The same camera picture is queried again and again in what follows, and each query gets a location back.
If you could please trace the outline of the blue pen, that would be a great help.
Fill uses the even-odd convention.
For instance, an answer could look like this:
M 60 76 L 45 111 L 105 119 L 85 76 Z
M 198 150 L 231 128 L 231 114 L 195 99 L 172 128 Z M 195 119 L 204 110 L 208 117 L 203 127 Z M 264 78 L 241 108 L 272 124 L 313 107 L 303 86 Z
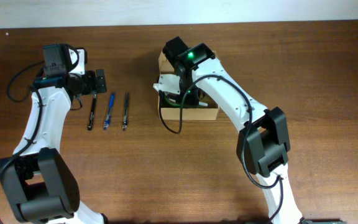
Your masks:
M 110 122 L 111 122 L 111 113 L 112 113 L 112 108 L 114 106 L 114 99 L 115 99 L 115 92 L 111 92 L 110 97 L 109 97 L 109 102 L 108 102 L 108 110 L 106 113 L 106 118 L 104 120 L 104 124 L 103 124 L 103 129 L 107 130 Z

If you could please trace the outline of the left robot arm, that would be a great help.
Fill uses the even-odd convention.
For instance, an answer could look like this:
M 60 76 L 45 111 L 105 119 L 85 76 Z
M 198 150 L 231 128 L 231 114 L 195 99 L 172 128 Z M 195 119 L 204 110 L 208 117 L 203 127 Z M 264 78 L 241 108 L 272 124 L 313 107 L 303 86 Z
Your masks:
M 12 156 L 0 158 L 0 184 L 21 223 L 107 223 L 80 200 L 78 183 L 60 155 L 73 100 L 106 92 L 104 71 L 85 69 L 84 48 L 45 45 L 43 54 L 29 87 L 32 108 L 24 134 Z

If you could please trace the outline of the black permanent marker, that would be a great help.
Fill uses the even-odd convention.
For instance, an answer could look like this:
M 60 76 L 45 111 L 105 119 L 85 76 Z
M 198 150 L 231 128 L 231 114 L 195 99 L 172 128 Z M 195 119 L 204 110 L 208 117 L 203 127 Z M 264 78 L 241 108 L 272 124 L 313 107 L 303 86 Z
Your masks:
M 198 104 L 197 104 L 198 107 L 204 107 L 204 108 L 207 108 L 208 107 L 208 103 L 206 102 L 202 102 L 202 101 L 199 101 Z

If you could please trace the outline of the dark grey pen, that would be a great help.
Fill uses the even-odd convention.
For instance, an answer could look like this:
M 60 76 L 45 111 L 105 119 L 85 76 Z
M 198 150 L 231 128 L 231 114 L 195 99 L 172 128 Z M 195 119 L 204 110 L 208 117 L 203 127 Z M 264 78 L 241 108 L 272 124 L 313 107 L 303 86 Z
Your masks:
M 124 118 L 122 122 L 122 130 L 125 131 L 128 125 L 128 109 L 129 109 L 129 94 L 126 93 L 124 100 Z

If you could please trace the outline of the green tape roll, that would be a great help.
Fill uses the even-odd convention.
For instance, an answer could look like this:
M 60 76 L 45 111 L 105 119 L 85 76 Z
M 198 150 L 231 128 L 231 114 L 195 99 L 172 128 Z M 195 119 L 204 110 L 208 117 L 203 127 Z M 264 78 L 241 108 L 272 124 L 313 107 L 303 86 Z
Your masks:
M 163 94 L 164 100 L 165 102 L 170 105 L 171 107 L 174 108 L 179 108 L 181 106 L 181 104 L 177 103 L 174 99 L 169 98 L 167 94 Z

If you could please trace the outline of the brown cardboard box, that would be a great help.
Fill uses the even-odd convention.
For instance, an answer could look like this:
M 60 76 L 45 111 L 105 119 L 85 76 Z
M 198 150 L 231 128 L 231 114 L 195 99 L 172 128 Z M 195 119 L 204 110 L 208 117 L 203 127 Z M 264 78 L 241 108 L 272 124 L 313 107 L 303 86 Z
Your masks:
M 174 74 L 174 68 L 170 62 L 166 59 L 166 56 L 163 52 L 160 53 L 158 58 L 159 66 L 159 76 L 161 74 Z M 175 94 L 166 93 L 169 98 L 174 99 Z M 185 121 L 211 121 L 216 120 L 218 117 L 218 112 L 220 107 L 207 95 L 202 94 L 200 96 L 200 101 L 208 103 L 208 107 L 189 107 L 185 106 L 183 109 L 183 120 Z M 161 112 L 160 115 L 164 120 L 179 120 L 180 119 L 180 108 L 174 108 L 168 105 L 164 97 L 160 96 L 158 98 L 158 104 L 161 103 Z

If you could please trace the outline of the black pen with clip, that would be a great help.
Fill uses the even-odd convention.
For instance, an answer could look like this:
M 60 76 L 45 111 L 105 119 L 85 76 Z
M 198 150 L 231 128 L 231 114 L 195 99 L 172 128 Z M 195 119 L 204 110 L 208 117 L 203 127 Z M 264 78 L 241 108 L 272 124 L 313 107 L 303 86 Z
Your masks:
M 93 128 L 93 123 L 94 123 L 94 112 L 95 112 L 95 108 L 96 108 L 96 102 L 97 102 L 97 94 L 93 95 L 93 100 L 92 100 L 92 104 L 91 104 L 91 111 L 89 114 L 89 121 L 88 121 L 88 131 L 91 131 Z

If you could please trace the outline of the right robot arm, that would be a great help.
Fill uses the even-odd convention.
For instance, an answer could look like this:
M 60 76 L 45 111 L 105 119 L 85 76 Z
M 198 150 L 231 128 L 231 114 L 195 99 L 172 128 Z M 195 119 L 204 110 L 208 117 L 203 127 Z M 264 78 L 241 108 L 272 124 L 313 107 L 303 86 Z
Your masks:
M 162 54 L 173 67 L 154 88 L 159 101 L 184 110 L 207 94 L 228 116 L 238 132 L 237 157 L 247 178 L 262 189 L 268 206 L 268 223 L 305 223 L 288 178 L 290 140 L 287 118 L 279 108 L 268 109 L 251 97 L 225 71 L 218 56 L 204 43 L 187 46 L 180 37 L 164 45 Z

